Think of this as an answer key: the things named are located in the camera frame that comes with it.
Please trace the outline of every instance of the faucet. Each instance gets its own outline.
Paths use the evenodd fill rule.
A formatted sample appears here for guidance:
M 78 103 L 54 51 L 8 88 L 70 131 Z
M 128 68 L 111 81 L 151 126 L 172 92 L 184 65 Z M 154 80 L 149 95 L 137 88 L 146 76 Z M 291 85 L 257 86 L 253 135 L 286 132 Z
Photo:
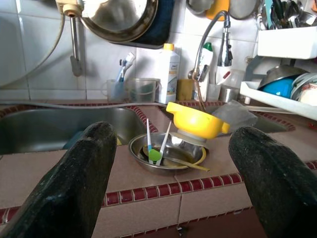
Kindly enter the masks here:
M 221 47 L 220 47 L 220 52 L 219 52 L 219 57 L 218 57 L 218 62 L 217 66 L 231 66 L 232 63 L 232 53 L 231 53 L 231 45 L 229 44 L 229 32 L 228 28 L 230 27 L 230 17 L 227 11 L 220 11 L 218 14 L 215 16 L 215 18 L 211 21 L 209 26 L 207 27 L 202 40 L 200 41 L 197 55 L 196 55 L 196 61 L 195 61 L 195 66 L 193 70 L 188 72 L 188 78 L 189 79 L 194 79 L 198 80 L 199 78 L 204 78 L 205 75 L 207 74 L 208 70 L 204 68 L 203 72 L 199 72 L 199 64 L 200 64 L 200 59 L 202 56 L 202 50 L 204 43 L 206 41 L 206 38 L 211 31 L 213 25 L 217 22 L 217 20 L 223 16 L 224 17 L 224 22 L 223 22 L 223 33 L 222 33 L 222 42 L 221 42 Z

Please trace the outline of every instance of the yellow handle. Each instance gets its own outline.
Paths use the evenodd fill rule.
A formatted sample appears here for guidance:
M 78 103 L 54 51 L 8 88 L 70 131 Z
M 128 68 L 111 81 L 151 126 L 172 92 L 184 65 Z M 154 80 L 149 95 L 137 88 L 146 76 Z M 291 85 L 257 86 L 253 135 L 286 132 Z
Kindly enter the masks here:
M 229 132 L 229 129 L 230 129 L 230 125 L 224 122 L 221 128 L 221 132 L 227 134 Z
M 171 103 L 171 102 L 169 102 L 166 107 L 166 111 L 172 114 L 175 112 L 181 112 L 182 109 L 183 109 L 182 105 L 179 105 L 177 103 Z

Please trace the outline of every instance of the white plastic stick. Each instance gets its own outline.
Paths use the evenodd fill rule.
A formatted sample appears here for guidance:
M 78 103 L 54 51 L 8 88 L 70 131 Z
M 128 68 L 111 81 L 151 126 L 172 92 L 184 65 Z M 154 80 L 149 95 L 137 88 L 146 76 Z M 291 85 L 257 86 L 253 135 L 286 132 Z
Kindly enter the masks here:
M 148 138 L 148 151 L 152 149 L 151 145 L 151 135 L 150 135 L 150 126 L 149 126 L 149 119 L 147 118 L 147 138 Z
M 167 131 L 166 131 L 166 134 L 165 134 L 165 137 L 164 137 L 164 140 L 163 140 L 163 143 L 162 143 L 162 146 L 160 147 L 160 150 L 159 150 L 160 160 L 157 161 L 156 165 L 160 165 L 160 162 L 161 162 L 161 160 L 162 160 L 162 157 L 163 157 L 163 153 L 164 153 L 166 141 L 167 141 L 167 138 L 168 138 L 168 135 L 169 135 L 169 129 L 170 129 L 170 125 L 171 125 L 171 124 L 172 124 L 172 122 L 170 121 L 170 122 L 169 122 L 169 125 L 168 125 L 168 128 L 167 128 Z

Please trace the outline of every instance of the shelf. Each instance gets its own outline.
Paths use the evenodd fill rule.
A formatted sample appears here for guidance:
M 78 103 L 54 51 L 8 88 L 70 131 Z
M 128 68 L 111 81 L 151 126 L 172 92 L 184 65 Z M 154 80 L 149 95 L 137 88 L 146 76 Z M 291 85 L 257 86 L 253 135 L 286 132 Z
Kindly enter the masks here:
M 317 107 L 257 90 L 260 82 L 243 81 L 240 94 L 259 102 L 317 120 Z

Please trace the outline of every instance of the plastic bag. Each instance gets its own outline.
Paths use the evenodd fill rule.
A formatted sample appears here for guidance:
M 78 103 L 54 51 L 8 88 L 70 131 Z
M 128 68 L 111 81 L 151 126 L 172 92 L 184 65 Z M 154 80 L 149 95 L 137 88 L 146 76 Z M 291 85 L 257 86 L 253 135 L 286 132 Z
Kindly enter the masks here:
M 230 124 L 229 133 L 242 126 L 254 126 L 258 117 L 237 101 L 230 101 L 212 113 L 213 116 Z

